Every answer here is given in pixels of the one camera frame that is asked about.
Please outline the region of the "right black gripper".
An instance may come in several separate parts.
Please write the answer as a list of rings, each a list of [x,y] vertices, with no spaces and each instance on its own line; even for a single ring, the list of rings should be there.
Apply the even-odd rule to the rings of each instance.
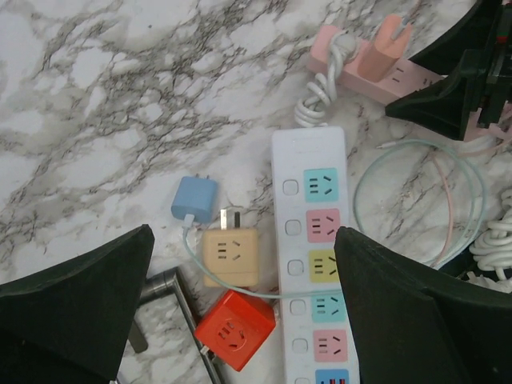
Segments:
[[[450,75],[385,107],[386,116],[461,141],[470,115],[477,128],[498,123],[511,100],[511,2],[476,1],[447,32],[410,60]]]

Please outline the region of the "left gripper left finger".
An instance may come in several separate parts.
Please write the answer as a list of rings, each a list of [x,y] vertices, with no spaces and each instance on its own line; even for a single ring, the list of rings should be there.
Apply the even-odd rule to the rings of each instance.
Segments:
[[[3,383],[116,379],[154,248],[142,225],[1,286]]]

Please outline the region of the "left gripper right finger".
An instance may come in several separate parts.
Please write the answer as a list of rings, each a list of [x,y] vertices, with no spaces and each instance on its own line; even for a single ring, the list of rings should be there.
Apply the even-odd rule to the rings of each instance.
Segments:
[[[364,383],[509,383],[511,296],[349,227],[334,252]]]

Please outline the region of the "pink power strip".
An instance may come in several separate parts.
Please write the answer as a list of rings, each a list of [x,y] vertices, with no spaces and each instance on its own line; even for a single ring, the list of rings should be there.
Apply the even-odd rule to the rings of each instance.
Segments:
[[[405,26],[396,40],[392,33],[400,25],[387,20],[381,25],[375,38],[369,42],[362,40],[358,44],[355,57],[344,64],[336,83],[367,96],[383,105],[404,98],[416,91],[432,86],[446,76],[436,74],[419,64],[403,57],[410,40],[412,25]],[[316,74],[327,77],[327,59],[330,43],[341,45],[342,32],[336,26],[323,26],[317,34],[310,51],[308,68]],[[317,80],[312,82],[315,96],[323,106],[329,106],[335,100],[329,96],[327,87]]]

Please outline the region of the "orange small plug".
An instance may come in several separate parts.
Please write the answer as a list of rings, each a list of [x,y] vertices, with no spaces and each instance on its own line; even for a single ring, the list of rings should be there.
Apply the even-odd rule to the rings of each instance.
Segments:
[[[362,53],[358,75],[370,82],[383,80],[405,53],[411,33],[412,25],[405,17],[388,15]]]

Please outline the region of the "white power strip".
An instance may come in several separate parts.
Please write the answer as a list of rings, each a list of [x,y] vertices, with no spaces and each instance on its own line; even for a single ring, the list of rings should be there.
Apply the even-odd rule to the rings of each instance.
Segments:
[[[350,223],[340,127],[271,139],[283,360],[287,383],[358,383],[358,356],[334,242]]]

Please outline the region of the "red cube plug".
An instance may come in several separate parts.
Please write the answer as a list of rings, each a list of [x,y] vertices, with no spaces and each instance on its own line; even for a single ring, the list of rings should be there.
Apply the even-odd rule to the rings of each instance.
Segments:
[[[271,305],[261,298],[228,290],[200,321],[194,336],[239,372],[275,327]]]

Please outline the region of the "beige cube plug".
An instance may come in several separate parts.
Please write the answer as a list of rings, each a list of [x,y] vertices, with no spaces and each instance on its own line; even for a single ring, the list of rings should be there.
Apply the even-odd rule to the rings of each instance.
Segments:
[[[259,248],[256,228],[241,228],[240,213],[228,227],[228,213],[220,210],[220,228],[202,236],[203,265],[227,285],[252,287],[259,282]]]

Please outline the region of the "light blue small plug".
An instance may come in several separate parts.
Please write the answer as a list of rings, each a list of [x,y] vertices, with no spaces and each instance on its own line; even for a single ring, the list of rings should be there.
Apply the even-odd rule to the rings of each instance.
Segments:
[[[185,176],[181,179],[170,212],[178,220],[207,224],[213,217],[218,183],[209,178]]]

